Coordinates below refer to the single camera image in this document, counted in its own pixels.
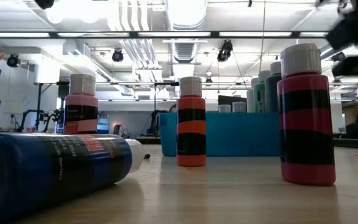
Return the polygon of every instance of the table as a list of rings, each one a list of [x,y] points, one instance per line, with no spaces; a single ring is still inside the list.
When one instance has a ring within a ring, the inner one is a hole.
[[[358,153],[336,148],[337,182],[284,182],[277,157],[209,157],[177,167],[160,146],[117,185],[17,223],[349,223],[358,224]]]

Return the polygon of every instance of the ceiling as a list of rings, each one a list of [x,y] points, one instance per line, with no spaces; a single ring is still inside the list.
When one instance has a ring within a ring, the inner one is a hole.
[[[253,2],[252,7],[247,7],[248,1],[209,0],[204,30],[321,31],[329,30],[339,19],[335,1],[318,10],[313,6],[314,0],[268,0],[266,3],[263,0],[253,0]],[[167,30],[165,11],[162,10],[165,9],[163,0],[148,0],[147,4],[149,27],[152,30]],[[131,3],[129,5],[129,16],[131,16]],[[39,9],[33,1],[0,0],[0,31],[109,30],[107,18],[112,13],[110,2],[93,1],[91,6],[91,8],[84,8],[81,4],[77,4],[70,9],[78,11],[74,16],[64,19],[59,24],[52,24],[48,21],[45,11]],[[92,13],[96,13],[99,17],[95,23],[88,24],[80,19],[82,14]],[[53,51],[53,46],[62,44],[62,40],[0,40],[0,42],[9,47],[40,47],[56,57],[60,55],[59,52]],[[270,64],[276,60],[276,55],[286,47],[314,43],[322,48],[328,44],[323,39],[233,39],[234,50],[231,58],[218,65],[216,54],[222,43],[223,39],[208,39],[208,43],[200,44],[195,62],[201,64],[195,66],[194,75],[206,77],[206,72],[211,72],[214,82],[240,82],[241,76],[249,81],[251,77],[256,77],[260,70],[269,70]],[[127,55],[124,54],[124,60],[119,63],[111,60],[114,49],[122,47],[118,40],[85,39],[76,40],[76,44],[77,46],[87,44],[92,50],[92,58],[105,70],[111,73],[132,72],[132,61]],[[160,39],[154,39],[153,46],[156,58],[162,66],[162,77],[172,77],[169,45],[164,44]],[[330,71],[332,65],[332,62],[323,62],[325,75],[332,76]]]

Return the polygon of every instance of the orange and black striped bottle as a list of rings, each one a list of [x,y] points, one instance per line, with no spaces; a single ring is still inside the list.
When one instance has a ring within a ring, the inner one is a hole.
[[[332,185],[336,180],[328,78],[321,75],[320,50],[298,44],[281,53],[277,83],[284,180]]]
[[[205,166],[205,100],[202,99],[202,81],[200,77],[180,79],[177,119],[178,166]]]

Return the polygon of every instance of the desk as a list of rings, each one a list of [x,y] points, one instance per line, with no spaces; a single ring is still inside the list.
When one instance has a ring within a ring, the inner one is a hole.
[[[140,171],[114,187],[18,223],[348,223],[358,224],[358,153],[336,148],[335,187],[289,184],[277,157],[209,157],[177,167],[160,146]]]

